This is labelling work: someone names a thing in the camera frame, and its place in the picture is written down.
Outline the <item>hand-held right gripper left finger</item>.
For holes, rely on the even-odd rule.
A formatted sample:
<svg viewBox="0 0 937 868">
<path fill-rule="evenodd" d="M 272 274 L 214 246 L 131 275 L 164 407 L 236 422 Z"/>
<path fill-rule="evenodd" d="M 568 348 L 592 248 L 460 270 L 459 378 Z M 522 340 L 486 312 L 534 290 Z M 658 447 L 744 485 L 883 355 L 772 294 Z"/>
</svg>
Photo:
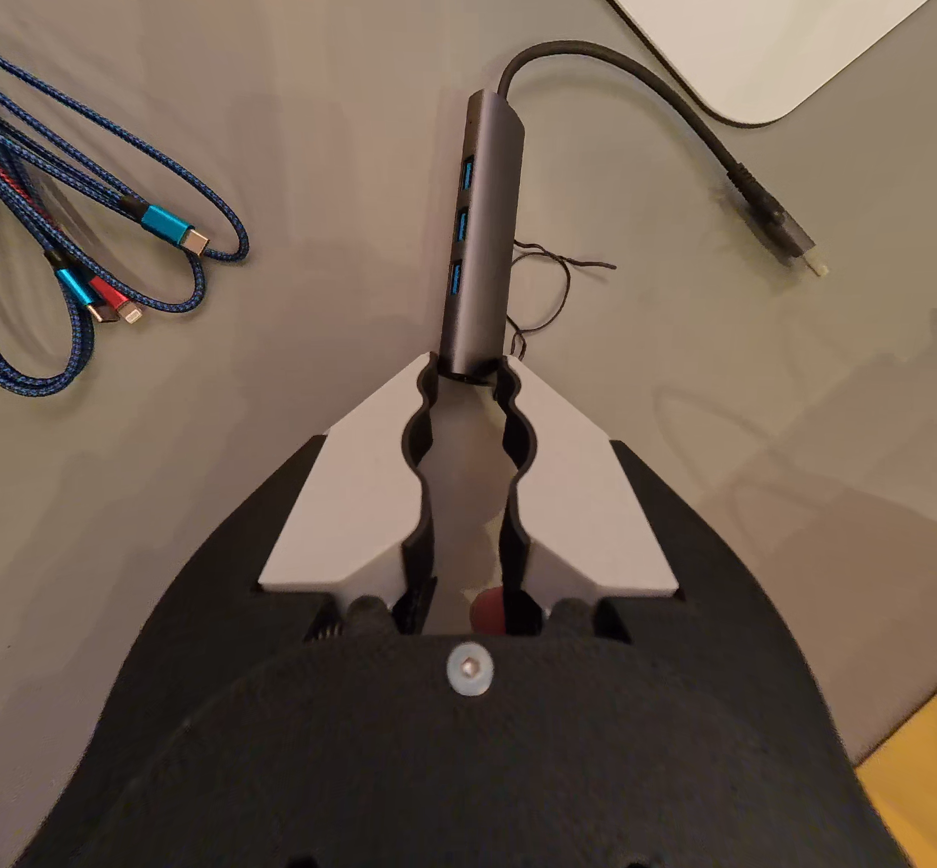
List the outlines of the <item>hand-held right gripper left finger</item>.
<svg viewBox="0 0 937 868">
<path fill-rule="evenodd" d="M 345 613 L 375 597 L 401 633 L 419 633 L 437 578 L 430 492 L 438 357 L 419 355 L 336 422 L 292 506 L 259 585 L 324 593 Z"/>
</svg>

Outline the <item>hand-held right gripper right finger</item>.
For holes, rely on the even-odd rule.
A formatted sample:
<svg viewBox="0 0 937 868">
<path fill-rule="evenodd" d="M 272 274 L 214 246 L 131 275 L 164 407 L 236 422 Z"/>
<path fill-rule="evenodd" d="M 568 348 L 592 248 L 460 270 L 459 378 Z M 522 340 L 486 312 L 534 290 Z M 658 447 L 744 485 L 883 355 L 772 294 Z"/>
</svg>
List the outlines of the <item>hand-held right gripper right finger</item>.
<svg viewBox="0 0 937 868">
<path fill-rule="evenodd" d="M 519 359 L 499 365 L 515 467 L 499 531 L 506 632 L 539 633 L 562 601 L 674 595 L 678 582 L 603 429 Z"/>
</svg>

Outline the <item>yellow plastic bin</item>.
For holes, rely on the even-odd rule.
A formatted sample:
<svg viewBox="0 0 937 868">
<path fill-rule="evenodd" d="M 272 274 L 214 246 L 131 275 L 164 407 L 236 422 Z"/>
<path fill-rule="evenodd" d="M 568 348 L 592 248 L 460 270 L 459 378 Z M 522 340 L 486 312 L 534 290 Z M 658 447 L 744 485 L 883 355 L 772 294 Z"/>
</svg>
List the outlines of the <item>yellow plastic bin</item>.
<svg viewBox="0 0 937 868">
<path fill-rule="evenodd" d="M 885 826 L 916 867 L 936 865 L 936 698 L 856 770 Z"/>
</svg>

